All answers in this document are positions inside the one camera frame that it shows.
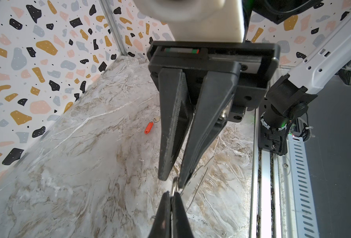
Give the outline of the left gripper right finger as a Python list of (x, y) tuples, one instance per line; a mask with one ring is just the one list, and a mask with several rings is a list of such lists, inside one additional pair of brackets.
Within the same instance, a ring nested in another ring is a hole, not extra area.
[(175, 192), (171, 198), (172, 238), (194, 238), (181, 196)]

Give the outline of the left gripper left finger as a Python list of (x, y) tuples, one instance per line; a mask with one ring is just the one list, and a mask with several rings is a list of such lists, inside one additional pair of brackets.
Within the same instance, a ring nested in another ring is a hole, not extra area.
[(149, 238), (171, 237), (171, 195), (167, 191), (162, 195)]

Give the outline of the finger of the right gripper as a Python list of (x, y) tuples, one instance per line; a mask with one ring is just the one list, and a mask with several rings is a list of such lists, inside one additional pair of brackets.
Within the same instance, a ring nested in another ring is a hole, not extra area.
[(185, 73), (163, 68), (159, 73), (161, 144), (158, 178), (166, 181), (189, 130), (193, 112)]

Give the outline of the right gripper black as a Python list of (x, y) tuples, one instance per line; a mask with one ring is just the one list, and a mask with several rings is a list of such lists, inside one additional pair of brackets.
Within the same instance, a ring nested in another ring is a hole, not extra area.
[(155, 85), (162, 68), (180, 68), (186, 76), (194, 119), (181, 164), (178, 187), (184, 188), (201, 156), (229, 121), (259, 107), (279, 66), (280, 47), (272, 43), (154, 41), (147, 51)]

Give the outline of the red key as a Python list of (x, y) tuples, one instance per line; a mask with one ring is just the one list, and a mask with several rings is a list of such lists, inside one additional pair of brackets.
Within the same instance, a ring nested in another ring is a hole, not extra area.
[(145, 134), (149, 134), (154, 126), (154, 124), (158, 123), (160, 121), (161, 117), (155, 117), (153, 118), (152, 121), (150, 121), (148, 123), (148, 125), (146, 126), (145, 130), (144, 130), (144, 133)]

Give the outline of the metal keyring plate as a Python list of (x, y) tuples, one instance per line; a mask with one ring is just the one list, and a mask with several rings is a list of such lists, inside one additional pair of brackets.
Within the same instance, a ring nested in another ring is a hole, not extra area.
[(206, 176), (208, 175), (211, 166), (214, 164), (215, 157), (211, 157), (205, 164), (200, 166), (191, 176), (184, 188), (178, 188), (178, 177), (174, 177), (171, 189), (171, 197), (176, 192), (180, 194), (185, 211), (187, 212), (191, 207), (195, 196), (197, 195), (200, 187), (202, 186)]

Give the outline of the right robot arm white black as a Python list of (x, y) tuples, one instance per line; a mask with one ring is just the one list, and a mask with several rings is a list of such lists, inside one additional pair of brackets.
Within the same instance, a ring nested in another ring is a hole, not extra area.
[(159, 91), (158, 178), (167, 180), (184, 148), (177, 185), (185, 187), (204, 152), (228, 122), (262, 110), (261, 147), (284, 155), (293, 120), (308, 110), (332, 76), (351, 60), (351, 12), (303, 62), (271, 84), (281, 47), (246, 41), (251, 14), (291, 22), (317, 1), (144, 1), (139, 10), (168, 24), (173, 41), (147, 52)]

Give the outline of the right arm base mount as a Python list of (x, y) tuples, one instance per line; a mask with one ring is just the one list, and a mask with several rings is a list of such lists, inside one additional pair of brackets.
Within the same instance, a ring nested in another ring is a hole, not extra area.
[(286, 118), (276, 115), (272, 110), (265, 110), (260, 114), (260, 132), (258, 145), (279, 156), (287, 153)]

